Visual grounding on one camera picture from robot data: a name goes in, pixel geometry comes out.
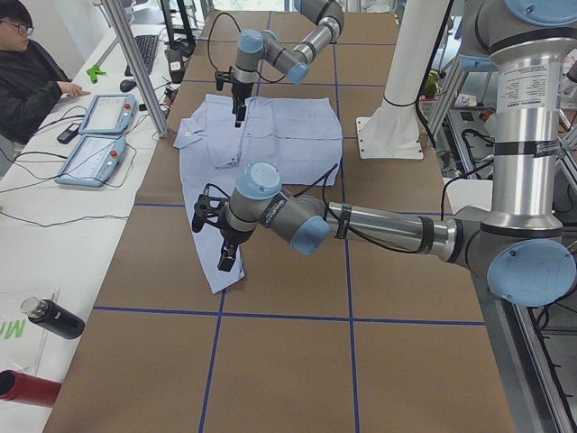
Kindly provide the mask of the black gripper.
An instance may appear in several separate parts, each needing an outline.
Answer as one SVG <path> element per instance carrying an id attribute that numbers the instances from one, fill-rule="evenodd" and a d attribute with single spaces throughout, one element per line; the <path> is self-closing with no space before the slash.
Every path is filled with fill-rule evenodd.
<path id="1" fill-rule="evenodd" d="M 222 226 L 219 230 L 224 241 L 221 246 L 217 269 L 222 272 L 230 272 L 236 262 L 238 246 L 250 239 L 252 230 L 241 231 L 230 226 Z"/>
<path id="2" fill-rule="evenodd" d="M 233 95 L 233 114 L 235 115 L 234 126 L 240 127 L 245 120 L 246 104 L 245 101 L 249 97 L 249 84 L 242 82 L 234 82 L 232 84 Z"/>

